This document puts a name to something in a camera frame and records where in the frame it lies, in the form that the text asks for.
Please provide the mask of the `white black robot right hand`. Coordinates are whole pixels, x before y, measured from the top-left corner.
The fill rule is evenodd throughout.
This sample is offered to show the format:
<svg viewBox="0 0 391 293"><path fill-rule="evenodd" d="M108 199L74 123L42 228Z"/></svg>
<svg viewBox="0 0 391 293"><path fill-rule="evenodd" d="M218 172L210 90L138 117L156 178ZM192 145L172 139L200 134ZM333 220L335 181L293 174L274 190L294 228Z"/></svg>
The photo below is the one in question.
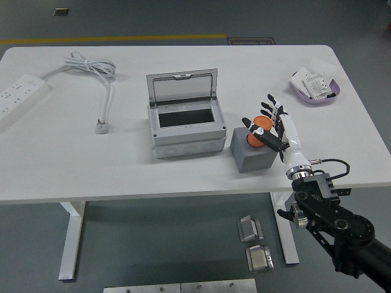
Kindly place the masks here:
<svg viewBox="0 0 391 293"><path fill-rule="evenodd" d="M293 181L312 175L310 161L302 153L298 132L292 118L272 95L269 94L268 99L271 104L262 102L260 112L271 119L272 126L277 132L276 136L246 117L241 121L257 140L280 154L288 179Z"/></svg>

